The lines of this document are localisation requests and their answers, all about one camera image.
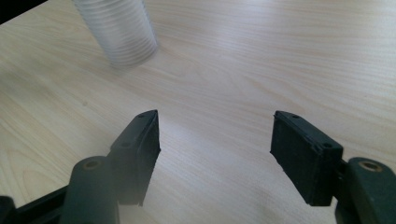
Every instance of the wooden table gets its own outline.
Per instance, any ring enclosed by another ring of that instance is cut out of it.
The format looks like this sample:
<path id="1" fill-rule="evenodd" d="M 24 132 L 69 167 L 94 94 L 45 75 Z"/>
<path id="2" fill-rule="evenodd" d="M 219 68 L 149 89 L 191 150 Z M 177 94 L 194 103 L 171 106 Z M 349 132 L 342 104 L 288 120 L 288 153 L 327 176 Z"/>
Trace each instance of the wooden table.
<path id="1" fill-rule="evenodd" d="M 0 26 L 0 193 L 16 205 L 106 155 L 137 114 L 160 113 L 143 208 L 123 223 L 335 223 L 269 153 L 276 110 L 396 170 L 396 2 L 147 0 L 160 42 L 112 68 L 72 1 Z"/>

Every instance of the light wood surface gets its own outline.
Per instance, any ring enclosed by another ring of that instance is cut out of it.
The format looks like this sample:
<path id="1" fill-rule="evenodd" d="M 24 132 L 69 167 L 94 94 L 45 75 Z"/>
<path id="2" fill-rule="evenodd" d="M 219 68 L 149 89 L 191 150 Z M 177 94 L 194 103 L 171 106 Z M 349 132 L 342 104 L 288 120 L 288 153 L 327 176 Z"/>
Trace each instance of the light wood surface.
<path id="1" fill-rule="evenodd" d="M 160 48 L 109 66 L 70 0 L 0 26 L 0 193 L 16 205 L 106 155 L 137 114 L 163 152 L 123 223 L 335 223 L 269 153 L 276 110 L 396 170 L 396 1 L 147 0 Z"/>

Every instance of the wood grain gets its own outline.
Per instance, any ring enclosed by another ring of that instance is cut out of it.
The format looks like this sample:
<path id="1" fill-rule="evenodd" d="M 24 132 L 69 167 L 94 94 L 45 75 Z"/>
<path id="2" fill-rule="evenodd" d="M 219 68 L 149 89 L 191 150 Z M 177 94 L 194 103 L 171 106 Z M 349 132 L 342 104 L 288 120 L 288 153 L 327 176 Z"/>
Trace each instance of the wood grain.
<path id="1" fill-rule="evenodd" d="M 396 170 L 396 2 L 147 0 L 160 42 L 111 67 L 72 1 L 0 26 L 0 193 L 17 206 L 158 109 L 163 152 L 122 223 L 335 223 L 269 153 L 276 110 Z"/>

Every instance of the clear plastic cup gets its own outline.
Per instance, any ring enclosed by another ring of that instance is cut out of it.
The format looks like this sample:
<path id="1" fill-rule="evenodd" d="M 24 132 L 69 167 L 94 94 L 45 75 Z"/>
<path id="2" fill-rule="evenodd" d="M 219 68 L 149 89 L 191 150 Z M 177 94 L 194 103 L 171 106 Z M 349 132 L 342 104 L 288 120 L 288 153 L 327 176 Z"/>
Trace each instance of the clear plastic cup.
<path id="1" fill-rule="evenodd" d="M 74 0 L 105 55 L 116 67 L 143 63 L 158 44 L 142 0 Z"/>

